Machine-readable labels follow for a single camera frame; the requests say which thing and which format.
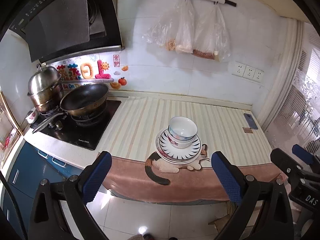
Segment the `tiled wall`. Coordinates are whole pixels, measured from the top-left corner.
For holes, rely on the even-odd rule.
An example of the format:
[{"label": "tiled wall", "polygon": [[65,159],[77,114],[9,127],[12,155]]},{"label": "tiled wall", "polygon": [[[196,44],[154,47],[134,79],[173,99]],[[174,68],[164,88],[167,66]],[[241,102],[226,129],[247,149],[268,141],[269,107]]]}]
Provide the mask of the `tiled wall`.
[{"label": "tiled wall", "polygon": [[[108,73],[117,82],[120,76],[128,81],[121,89],[163,92],[215,98],[253,105],[257,116],[279,68],[283,51],[286,20],[256,0],[231,0],[237,7],[220,5],[230,36],[229,62],[219,63],[188,54],[166,51],[147,44],[142,36],[159,16],[172,8],[178,0],[118,0],[118,20],[124,51],[100,53],[74,58],[59,64],[81,64],[100,58],[110,64]],[[205,0],[192,0],[196,21],[213,5]],[[120,55],[122,72],[113,67],[113,55]],[[238,61],[265,72],[262,83],[232,75]],[[91,61],[98,72],[97,63]],[[121,75],[113,75],[120,70]]]},{"label": "tiled wall", "polygon": [[36,62],[31,63],[28,44],[10,30],[0,42],[0,59],[0,86],[14,117],[21,123],[34,107],[27,93]]}]

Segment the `blue phone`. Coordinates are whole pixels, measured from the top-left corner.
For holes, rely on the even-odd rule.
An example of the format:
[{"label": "blue phone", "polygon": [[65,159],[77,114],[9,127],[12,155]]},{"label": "blue phone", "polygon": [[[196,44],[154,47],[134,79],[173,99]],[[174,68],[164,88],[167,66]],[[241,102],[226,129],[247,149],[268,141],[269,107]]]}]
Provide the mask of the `blue phone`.
[{"label": "blue phone", "polygon": [[243,115],[244,115],[244,118],[247,120],[249,127],[251,129],[258,130],[258,126],[256,125],[255,121],[253,120],[252,115],[251,114],[243,114]]}]

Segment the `person's foot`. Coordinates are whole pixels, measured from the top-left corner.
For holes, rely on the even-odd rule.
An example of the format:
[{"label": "person's foot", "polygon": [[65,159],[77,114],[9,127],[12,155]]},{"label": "person's foot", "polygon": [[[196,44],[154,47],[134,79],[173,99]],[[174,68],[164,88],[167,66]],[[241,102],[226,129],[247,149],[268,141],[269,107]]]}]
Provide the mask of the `person's foot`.
[{"label": "person's foot", "polygon": [[152,235],[152,234],[149,234],[149,233],[143,235],[143,238],[144,238],[144,240],[155,240],[155,238],[153,237],[153,235]]}]

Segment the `stacked plates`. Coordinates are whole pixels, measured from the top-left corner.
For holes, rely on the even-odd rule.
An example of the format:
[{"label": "stacked plates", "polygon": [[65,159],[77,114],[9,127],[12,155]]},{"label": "stacked plates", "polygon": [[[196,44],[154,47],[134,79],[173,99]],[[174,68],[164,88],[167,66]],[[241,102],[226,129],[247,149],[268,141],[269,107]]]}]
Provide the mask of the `stacked plates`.
[{"label": "stacked plates", "polygon": [[192,143],[183,149],[174,147],[168,139],[168,129],[158,132],[155,141],[156,151],[161,158],[174,164],[186,164],[194,161],[201,153],[201,141],[195,135]]}]

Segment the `blue textured pad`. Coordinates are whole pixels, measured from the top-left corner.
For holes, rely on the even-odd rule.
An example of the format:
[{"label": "blue textured pad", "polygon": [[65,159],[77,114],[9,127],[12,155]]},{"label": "blue textured pad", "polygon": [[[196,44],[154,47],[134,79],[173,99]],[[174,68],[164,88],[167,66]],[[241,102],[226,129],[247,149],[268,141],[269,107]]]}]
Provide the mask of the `blue textured pad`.
[{"label": "blue textured pad", "polygon": [[211,166],[217,174],[224,190],[227,192],[229,199],[240,205],[242,201],[241,187],[217,153],[212,154]]},{"label": "blue textured pad", "polygon": [[292,146],[292,153],[306,164],[313,164],[313,155],[300,147],[298,144]]},{"label": "blue textured pad", "polygon": [[98,163],[94,171],[91,173],[87,181],[84,183],[82,189],[82,201],[86,205],[88,202],[93,201],[96,196],[103,180],[109,172],[112,165],[111,154],[106,152],[106,155]]}]

